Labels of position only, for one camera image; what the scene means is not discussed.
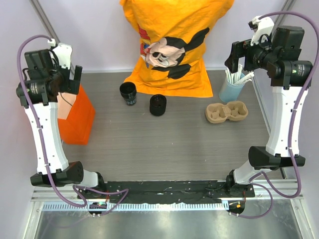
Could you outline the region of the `pulp cup carrier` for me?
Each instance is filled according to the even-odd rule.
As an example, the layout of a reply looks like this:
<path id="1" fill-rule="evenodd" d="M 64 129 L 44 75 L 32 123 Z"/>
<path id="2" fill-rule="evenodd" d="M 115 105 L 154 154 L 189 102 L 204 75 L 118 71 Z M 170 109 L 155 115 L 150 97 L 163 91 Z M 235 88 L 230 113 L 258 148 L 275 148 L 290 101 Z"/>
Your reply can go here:
<path id="1" fill-rule="evenodd" d="M 241 121 L 248 115 L 248 109 L 242 101 L 231 101 L 227 104 L 209 104 L 205 110 L 206 119 L 210 123 L 223 123 L 229 121 Z"/>

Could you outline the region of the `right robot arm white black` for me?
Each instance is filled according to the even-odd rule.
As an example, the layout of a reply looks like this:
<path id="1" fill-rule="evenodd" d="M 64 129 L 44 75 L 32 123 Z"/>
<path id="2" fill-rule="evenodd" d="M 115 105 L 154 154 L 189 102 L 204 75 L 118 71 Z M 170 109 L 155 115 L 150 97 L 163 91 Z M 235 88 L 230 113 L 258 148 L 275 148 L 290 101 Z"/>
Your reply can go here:
<path id="1" fill-rule="evenodd" d="M 293 165 L 304 166 L 305 158 L 299 155 L 298 135 L 301 111 L 305 97 L 297 97 L 313 65 L 300 61 L 301 43 L 305 31 L 296 26 L 279 26 L 274 35 L 264 33 L 254 43 L 251 39 L 232 43 L 225 66 L 231 73 L 238 71 L 238 62 L 244 58 L 244 70 L 264 69 L 271 79 L 274 99 L 272 128 L 266 146 L 252 146 L 248 161 L 230 172 L 225 184 L 229 196 L 238 196 L 253 176 Z"/>

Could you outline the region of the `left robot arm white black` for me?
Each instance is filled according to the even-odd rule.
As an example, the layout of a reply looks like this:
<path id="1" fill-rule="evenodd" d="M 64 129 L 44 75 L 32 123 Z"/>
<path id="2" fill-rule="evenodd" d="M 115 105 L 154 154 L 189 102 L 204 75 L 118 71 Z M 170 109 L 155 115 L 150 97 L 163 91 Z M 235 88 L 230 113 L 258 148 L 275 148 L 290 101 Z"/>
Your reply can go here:
<path id="1" fill-rule="evenodd" d="M 57 96 L 78 94 L 82 73 L 82 67 L 76 66 L 70 79 L 71 54 L 71 46 L 63 44 L 24 54 L 27 68 L 21 71 L 16 94 L 28 116 L 37 152 L 37 173 L 30 181 L 37 187 L 79 185 L 100 199 L 106 193 L 102 175 L 84 170 L 79 161 L 68 162 L 60 138 Z"/>

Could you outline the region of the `orange paper bag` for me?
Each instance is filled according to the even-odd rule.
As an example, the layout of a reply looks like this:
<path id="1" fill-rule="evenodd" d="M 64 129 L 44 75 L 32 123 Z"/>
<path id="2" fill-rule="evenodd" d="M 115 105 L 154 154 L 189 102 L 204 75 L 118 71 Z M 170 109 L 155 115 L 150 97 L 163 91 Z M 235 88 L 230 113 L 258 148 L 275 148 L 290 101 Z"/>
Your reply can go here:
<path id="1" fill-rule="evenodd" d="M 58 127 L 61 139 L 66 144 L 86 145 L 89 141 L 95 109 L 80 86 L 77 95 L 58 95 Z"/>

